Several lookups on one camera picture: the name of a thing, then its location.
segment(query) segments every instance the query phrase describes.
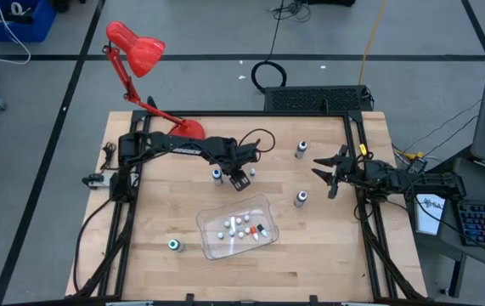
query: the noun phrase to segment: lamp shade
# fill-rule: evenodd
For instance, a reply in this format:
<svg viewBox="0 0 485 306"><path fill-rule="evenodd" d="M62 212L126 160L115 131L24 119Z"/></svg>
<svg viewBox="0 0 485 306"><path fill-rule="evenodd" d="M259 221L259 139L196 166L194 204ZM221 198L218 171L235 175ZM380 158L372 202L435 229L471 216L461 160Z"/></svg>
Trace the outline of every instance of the lamp shade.
<svg viewBox="0 0 485 306"><path fill-rule="evenodd" d="M106 36L127 54L134 75L145 76L165 52L165 43L153 37L138 37L119 21L106 27Z"/></svg>

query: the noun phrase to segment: desk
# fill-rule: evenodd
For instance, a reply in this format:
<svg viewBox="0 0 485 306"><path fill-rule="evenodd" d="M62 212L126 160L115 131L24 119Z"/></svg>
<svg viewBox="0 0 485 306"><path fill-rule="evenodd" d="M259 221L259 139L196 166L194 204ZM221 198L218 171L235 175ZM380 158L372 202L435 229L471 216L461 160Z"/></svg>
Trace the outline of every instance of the desk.
<svg viewBox="0 0 485 306"><path fill-rule="evenodd" d="M127 133L130 112L112 112L103 144L117 143ZM122 298L183 300L194 293L196 300L371 301L363 237L352 211L356 203L353 187L339 186L338 196L327 198L328 188L310 169L313 158L333 156L346 143L343 121L333 117L208 116L200 121L208 136L241 139L253 128L274 133L276 147L256 164L251 185L236 192L229 183L216 186L207 162L199 157L169 154L144 164L138 195L133 238ZM391 140L383 113L364 113L369 148L375 159L394 164ZM151 120L150 130L168 132L172 124ZM262 139L263 149L271 144L265 134L254 133L248 141ZM301 160L294 158L296 144L306 140L309 148ZM104 160L101 152L97 169ZM297 191L307 190L308 200L296 208ZM279 239L272 245L230 258L210 261L200 249L200 232L195 217L201 209L264 194L279 226ZM91 191L86 217L108 196L107 190ZM402 197L394 197L402 202ZM104 256L113 204L89 223L82 237L78 279L82 284ZM393 262L414 288L426 295L420 261L407 213L391 205L382 206L382 216ZM185 244L183 252L167 247L170 239ZM377 259L378 272L383 268ZM117 271L112 266L112 275ZM112 292L114 281L109 282ZM386 295L385 281L380 281ZM71 280L67 294L74 292Z"/></svg>
<svg viewBox="0 0 485 306"><path fill-rule="evenodd" d="M454 167L451 168L450 171L456 172L463 178L467 193L465 199L485 201L484 166L459 158L455 161ZM457 228L454 208L449 201L444 205L442 221ZM448 291L448 294L452 297L457 298L460 293L465 257L470 256L485 264L484 250L476 246L464 246L459 234L443 224L440 224L437 236L418 234L416 240L419 244L430 247L432 250L456 261L456 268L454 268L454 275L452 277L452 285Z"/></svg>

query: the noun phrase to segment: white paper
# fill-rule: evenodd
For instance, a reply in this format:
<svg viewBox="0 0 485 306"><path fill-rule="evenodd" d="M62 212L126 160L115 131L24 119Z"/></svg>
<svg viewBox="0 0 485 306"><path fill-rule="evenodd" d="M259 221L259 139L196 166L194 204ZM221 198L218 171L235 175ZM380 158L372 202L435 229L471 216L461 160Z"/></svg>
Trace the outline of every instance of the white paper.
<svg viewBox="0 0 485 306"><path fill-rule="evenodd" d="M418 201L433 217L441 219L445 200L437 195L417 195ZM416 231L418 233L437 235L439 222L429 216L416 203Z"/></svg>

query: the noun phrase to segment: blue bin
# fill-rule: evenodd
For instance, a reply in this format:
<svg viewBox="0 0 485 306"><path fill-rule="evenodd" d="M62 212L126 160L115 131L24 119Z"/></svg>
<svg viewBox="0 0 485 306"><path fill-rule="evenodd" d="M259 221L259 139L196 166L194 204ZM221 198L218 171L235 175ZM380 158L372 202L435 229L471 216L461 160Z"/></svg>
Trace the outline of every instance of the blue bin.
<svg viewBox="0 0 485 306"><path fill-rule="evenodd" d="M24 10L29 7L34 8L32 14L34 22L32 24L8 22L10 30L23 43L43 42L48 35L49 28L51 28L56 15L55 9L49 3L49 0L0 0L0 7L3 10L3 14L10 10L10 5L13 1L21 4ZM0 22L0 42L11 41L8 31L4 29L4 24Z"/></svg>

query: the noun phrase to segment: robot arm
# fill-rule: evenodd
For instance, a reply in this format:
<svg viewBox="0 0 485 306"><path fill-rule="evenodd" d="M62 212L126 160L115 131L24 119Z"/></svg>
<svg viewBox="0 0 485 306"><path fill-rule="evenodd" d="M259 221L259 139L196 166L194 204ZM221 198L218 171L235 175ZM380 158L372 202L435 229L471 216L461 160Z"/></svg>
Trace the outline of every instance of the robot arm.
<svg viewBox="0 0 485 306"><path fill-rule="evenodd" d="M353 184L366 192L367 197L379 203L390 194L435 194L443 198L466 196L461 177L454 173L409 173L396 169L384 161L370 159L357 160L347 156L347 147L343 145L339 154L331 158L316 159L314 162L336 167L335 173L312 169L330 186L329 198L334 199L338 191L338 182Z"/></svg>
<svg viewBox="0 0 485 306"><path fill-rule="evenodd" d="M144 146L144 153L139 154L141 145ZM210 165L218 165L222 173L230 177L235 189L241 191L250 185L241 168L248 162L258 161L257 145L259 140L238 145L236 139L224 137L192 139L162 132L136 132L119 138L118 162L120 167L132 167L166 153L200 156Z"/></svg>

